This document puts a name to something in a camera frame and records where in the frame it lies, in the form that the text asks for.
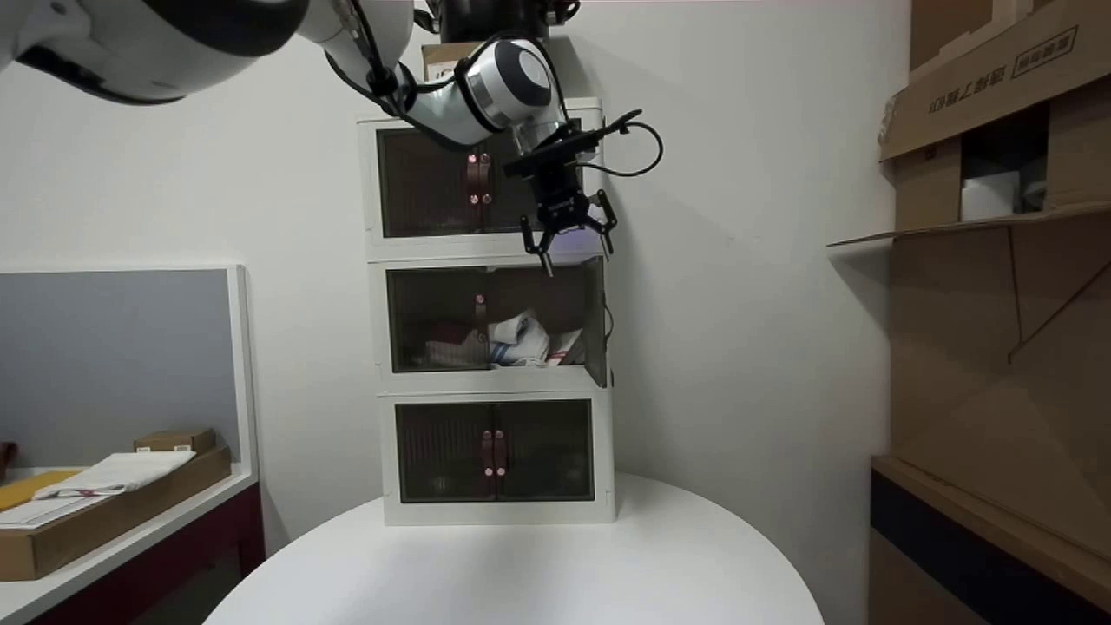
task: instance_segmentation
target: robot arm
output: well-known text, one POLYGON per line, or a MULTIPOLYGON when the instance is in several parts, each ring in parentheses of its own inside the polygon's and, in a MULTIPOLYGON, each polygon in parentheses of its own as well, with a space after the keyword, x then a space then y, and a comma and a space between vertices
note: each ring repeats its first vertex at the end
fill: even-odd
POLYGON ((558 229, 613 225, 605 199, 584 199, 576 157, 627 119, 581 130, 558 77, 530 39, 495 39, 446 78, 416 83, 400 63, 414 31, 414 0, 5 0, 0 69, 20 58, 87 92, 120 105, 170 105, 229 78, 292 33, 313 39, 334 72, 382 111, 406 119, 449 146, 476 146, 515 130, 537 212, 522 225, 524 246, 545 260, 558 229))

